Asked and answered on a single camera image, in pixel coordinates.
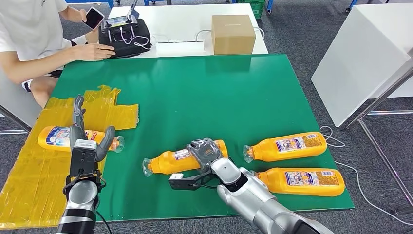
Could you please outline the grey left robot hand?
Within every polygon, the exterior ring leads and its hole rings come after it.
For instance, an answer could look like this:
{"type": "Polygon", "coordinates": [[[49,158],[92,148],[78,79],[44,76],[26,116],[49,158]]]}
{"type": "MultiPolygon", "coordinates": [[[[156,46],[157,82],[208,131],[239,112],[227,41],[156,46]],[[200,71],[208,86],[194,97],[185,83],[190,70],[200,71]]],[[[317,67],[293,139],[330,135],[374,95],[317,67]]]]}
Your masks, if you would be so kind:
{"type": "MultiPolygon", "coordinates": [[[[86,137],[85,133],[85,128],[84,128],[84,114],[86,112],[86,109],[82,108],[82,105],[84,103],[84,97],[82,95],[77,95],[75,100],[74,100],[74,111],[73,111],[73,124],[70,126],[70,149],[71,153],[74,151],[75,148],[75,143],[81,139],[81,140],[88,140],[86,137]]],[[[113,142],[113,139],[115,138],[115,127],[114,126],[108,126],[104,138],[100,142],[100,144],[97,144],[96,146],[96,154],[95,154],[95,161],[100,162],[102,161],[106,155],[107,152],[109,151],[109,148],[113,142]]]]}

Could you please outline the person's right hand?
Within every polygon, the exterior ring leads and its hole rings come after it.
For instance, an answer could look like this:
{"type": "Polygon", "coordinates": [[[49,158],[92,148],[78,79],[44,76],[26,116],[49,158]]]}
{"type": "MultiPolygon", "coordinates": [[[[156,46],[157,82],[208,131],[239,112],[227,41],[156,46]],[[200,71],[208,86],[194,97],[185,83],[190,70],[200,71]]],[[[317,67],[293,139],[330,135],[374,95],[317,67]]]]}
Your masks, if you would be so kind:
{"type": "Polygon", "coordinates": [[[71,52],[74,60],[81,61],[101,61],[115,55],[114,47],[99,43],[76,45],[71,52]]]}

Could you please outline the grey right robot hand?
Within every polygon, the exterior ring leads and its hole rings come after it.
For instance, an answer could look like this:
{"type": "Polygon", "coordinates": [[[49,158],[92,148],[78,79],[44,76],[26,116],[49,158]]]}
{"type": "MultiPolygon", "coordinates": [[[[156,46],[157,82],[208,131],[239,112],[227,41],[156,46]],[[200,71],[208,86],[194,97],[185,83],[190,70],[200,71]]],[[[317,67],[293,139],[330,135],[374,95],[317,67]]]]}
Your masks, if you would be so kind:
{"type": "Polygon", "coordinates": [[[200,173],[207,172],[215,160],[224,157],[218,145],[210,138],[194,140],[186,146],[186,149],[198,162],[200,173]]]}

